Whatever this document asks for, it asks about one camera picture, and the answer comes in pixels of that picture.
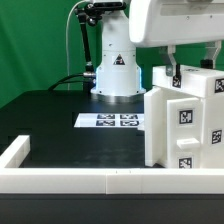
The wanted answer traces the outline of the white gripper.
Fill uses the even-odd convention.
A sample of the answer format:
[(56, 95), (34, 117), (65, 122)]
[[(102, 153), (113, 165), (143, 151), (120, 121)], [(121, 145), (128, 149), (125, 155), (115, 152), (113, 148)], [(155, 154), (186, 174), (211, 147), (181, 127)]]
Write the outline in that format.
[(132, 0), (129, 35), (137, 47), (162, 46), (167, 76), (176, 73), (174, 45), (207, 42), (200, 64), (214, 69), (224, 40), (224, 0)]

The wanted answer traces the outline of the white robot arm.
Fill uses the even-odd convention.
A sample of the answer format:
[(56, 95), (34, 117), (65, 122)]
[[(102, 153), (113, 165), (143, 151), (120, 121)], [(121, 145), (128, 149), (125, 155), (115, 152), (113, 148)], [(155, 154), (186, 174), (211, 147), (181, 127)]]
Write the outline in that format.
[(138, 48), (164, 49), (165, 74), (178, 74), (175, 47), (224, 40), (224, 0), (90, 0), (102, 15), (102, 62), (94, 94), (142, 94)]

